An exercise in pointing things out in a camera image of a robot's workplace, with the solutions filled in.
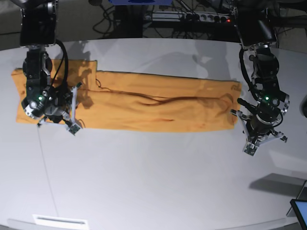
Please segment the black robot arm, image left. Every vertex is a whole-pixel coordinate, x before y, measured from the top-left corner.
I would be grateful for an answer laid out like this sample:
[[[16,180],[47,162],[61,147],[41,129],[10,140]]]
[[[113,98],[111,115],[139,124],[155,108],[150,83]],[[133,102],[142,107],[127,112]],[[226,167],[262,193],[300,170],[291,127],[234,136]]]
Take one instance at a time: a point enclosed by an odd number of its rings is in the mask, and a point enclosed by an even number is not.
[[[15,0],[20,7],[22,24],[20,46],[28,48],[23,62],[26,95],[21,102],[24,113],[40,122],[53,123],[70,119],[72,92],[68,89],[68,54],[64,44],[56,38],[58,2],[56,0]],[[64,77],[59,86],[51,75],[52,61],[46,48],[60,46]]]

